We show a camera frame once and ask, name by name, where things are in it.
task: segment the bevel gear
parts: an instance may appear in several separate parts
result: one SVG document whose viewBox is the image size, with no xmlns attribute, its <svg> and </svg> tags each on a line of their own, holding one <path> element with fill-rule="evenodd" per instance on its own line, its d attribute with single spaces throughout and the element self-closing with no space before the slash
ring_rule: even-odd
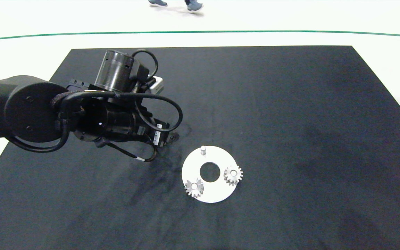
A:
<svg viewBox="0 0 400 250">
<path fill-rule="evenodd" d="M 184 184 L 184 188 L 186 189 L 186 193 L 194 198 L 199 197 L 203 194 L 204 186 L 203 182 L 197 178 L 195 182 L 190 182 L 187 180 L 187 183 Z"/>
<path fill-rule="evenodd" d="M 239 166 L 229 166 L 225 169 L 223 176 L 229 185 L 237 185 L 243 177 L 243 171 Z"/>
</svg>

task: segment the shoe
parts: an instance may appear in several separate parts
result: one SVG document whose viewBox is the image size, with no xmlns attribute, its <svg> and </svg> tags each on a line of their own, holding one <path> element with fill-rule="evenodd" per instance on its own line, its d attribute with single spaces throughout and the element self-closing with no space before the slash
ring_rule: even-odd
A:
<svg viewBox="0 0 400 250">
<path fill-rule="evenodd" d="M 148 0 L 148 1 L 152 6 L 158 6 L 158 7 L 168 6 L 168 4 L 163 2 L 162 0 Z"/>
<path fill-rule="evenodd" d="M 197 3 L 197 0 L 191 0 L 187 7 L 188 7 L 187 10 L 189 10 L 189 12 L 193 13 L 193 12 L 197 12 L 200 9 L 202 9 L 203 3 Z"/>
</svg>

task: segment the robotic arm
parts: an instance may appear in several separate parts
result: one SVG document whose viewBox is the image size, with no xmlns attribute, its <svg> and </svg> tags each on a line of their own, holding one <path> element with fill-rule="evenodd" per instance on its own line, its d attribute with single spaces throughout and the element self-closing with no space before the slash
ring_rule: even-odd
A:
<svg viewBox="0 0 400 250">
<path fill-rule="evenodd" d="M 145 52 L 156 64 L 154 72 L 143 66 L 135 55 Z M 94 141 L 97 147 L 113 147 L 141 161 L 151 161 L 157 147 L 178 139 L 175 130 L 183 119 L 180 106 L 158 95 L 162 79 L 155 76 L 158 62 L 146 50 L 132 55 L 108 50 L 94 84 L 82 87 L 74 81 L 67 88 L 33 76 L 14 76 L 0 80 L 0 137 L 32 152 L 60 149 L 73 132 L 81 141 Z M 143 98 L 172 104 L 179 114 L 174 126 L 154 119 L 141 104 Z M 60 139 L 51 147 L 38 147 Z M 119 148 L 113 142 L 141 141 L 154 148 L 148 159 Z"/>
</svg>

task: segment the center hole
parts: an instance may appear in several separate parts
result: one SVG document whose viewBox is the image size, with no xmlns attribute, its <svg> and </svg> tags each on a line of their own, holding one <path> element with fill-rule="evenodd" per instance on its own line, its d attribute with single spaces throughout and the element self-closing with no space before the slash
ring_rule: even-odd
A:
<svg viewBox="0 0 400 250">
<path fill-rule="evenodd" d="M 220 168 L 215 163 L 205 163 L 200 168 L 200 176 L 205 182 L 215 182 L 220 177 Z"/>
</svg>

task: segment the white circular plate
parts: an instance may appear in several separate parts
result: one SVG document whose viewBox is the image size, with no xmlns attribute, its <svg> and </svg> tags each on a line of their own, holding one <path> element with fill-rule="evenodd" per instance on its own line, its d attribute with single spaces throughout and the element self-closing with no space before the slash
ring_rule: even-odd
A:
<svg viewBox="0 0 400 250">
<path fill-rule="evenodd" d="M 226 183 L 223 174 L 226 168 L 237 166 L 237 163 L 226 150 L 216 146 L 205 147 L 205 155 L 202 155 L 201 149 L 198 148 L 187 156 L 181 169 L 181 178 L 183 186 L 188 180 L 195 182 L 197 179 L 200 179 L 203 182 L 204 190 L 203 194 L 195 197 L 195 199 L 206 203 L 216 203 L 228 198 L 235 190 L 236 185 Z M 206 182 L 200 176 L 200 168 L 207 162 L 215 163 L 220 169 L 220 176 L 214 182 Z"/>
</svg>

